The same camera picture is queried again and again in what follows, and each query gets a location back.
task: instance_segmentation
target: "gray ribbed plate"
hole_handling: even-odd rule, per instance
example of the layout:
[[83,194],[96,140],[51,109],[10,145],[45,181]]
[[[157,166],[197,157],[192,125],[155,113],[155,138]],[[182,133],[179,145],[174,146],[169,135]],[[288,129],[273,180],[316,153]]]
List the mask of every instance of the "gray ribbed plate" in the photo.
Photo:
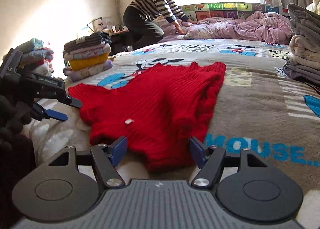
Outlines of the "gray ribbed plate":
[[279,225],[253,225],[226,213],[209,191],[186,181],[132,180],[108,190],[84,216],[59,224],[21,220],[14,229],[302,229],[294,220]]

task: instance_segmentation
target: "elderly woman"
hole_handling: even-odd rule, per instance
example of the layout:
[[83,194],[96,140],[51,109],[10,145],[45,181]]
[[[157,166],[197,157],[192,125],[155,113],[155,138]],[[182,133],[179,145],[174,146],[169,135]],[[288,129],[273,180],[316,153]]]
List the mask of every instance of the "elderly woman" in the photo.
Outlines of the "elderly woman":
[[161,41],[164,36],[163,30],[152,22],[161,14],[176,27],[181,35],[185,33],[177,22],[177,18],[195,23],[188,19],[174,0],[133,0],[124,13],[123,22],[136,42],[132,46],[125,47],[124,50],[132,51]]

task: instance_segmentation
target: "pink blanket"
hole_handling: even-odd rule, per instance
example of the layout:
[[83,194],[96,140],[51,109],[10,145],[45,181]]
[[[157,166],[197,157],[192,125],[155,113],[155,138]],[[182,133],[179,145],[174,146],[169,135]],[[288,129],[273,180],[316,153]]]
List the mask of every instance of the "pink blanket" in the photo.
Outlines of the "pink blanket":
[[263,14],[259,11],[247,19],[211,17],[199,21],[196,25],[183,22],[182,28],[187,32],[186,35],[177,35],[175,27],[170,23],[162,24],[161,28],[165,36],[161,42],[222,38],[289,44],[293,36],[289,19],[275,12]]

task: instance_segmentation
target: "striped sweater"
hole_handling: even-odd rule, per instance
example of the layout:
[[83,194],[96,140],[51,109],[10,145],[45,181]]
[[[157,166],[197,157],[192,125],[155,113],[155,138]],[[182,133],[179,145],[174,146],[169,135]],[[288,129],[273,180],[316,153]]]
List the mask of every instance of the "striped sweater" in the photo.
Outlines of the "striped sweater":
[[174,22],[177,18],[182,21],[188,20],[188,17],[181,11],[174,0],[133,0],[129,6],[143,12],[150,20],[154,20],[161,14],[169,23]]

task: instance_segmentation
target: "woman's hand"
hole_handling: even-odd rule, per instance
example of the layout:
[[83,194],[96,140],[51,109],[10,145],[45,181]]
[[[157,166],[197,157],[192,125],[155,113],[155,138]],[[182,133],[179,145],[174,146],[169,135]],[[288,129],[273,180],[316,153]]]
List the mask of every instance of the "woman's hand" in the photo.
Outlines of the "woman's hand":
[[185,35],[186,34],[185,31],[180,26],[178,28],[176,27],[176,29],[177,29],[177,32],[178,32],[179,35]]
[[192,23],[192,24],[197,24],[197,23],[198,23],[198,22],[193,21],[193,20],[191,20],[191,19],[188,19],[188,22],[190,22],[190,23]]
[[178,21],[174,21],[172,22],[172,25],[174,25],[176,27],[176,30],[178,32],[179,35],[185,35],[186,33],[183,31],[183,29],[181,28],[181,26],[179,25]]

